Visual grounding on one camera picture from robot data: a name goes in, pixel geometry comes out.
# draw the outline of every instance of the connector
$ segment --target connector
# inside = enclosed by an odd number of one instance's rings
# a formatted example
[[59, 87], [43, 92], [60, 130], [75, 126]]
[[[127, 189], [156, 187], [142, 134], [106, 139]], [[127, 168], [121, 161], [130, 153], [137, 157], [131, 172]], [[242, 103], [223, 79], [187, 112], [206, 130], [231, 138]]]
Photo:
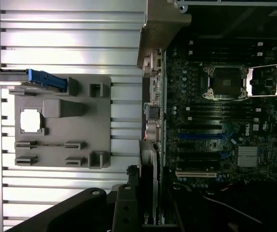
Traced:
[[216, 178], [217, 173], [207, 171], [176, 171], [177, 177]]

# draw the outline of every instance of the green circuit board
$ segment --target green circuit board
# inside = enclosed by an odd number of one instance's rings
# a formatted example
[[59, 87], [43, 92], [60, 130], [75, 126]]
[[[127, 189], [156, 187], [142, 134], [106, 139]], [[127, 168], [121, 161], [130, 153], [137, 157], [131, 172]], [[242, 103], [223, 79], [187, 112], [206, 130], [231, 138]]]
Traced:
[[[194, 188], [241, 180], [277, 182], [277, 47], [248, 41], [237, 48], [223, 42], [207, 50], [195, 44], [175, 41], [166, 54], [166, 166], [172, 179]], [[257, 56], [258, 49], [263, 57]], [[243, 57], [244, 51], [256, 56]], [[212, 98], [207, 98], [210, 91]], [[184, 172], [215, 175], [175, 175]]]

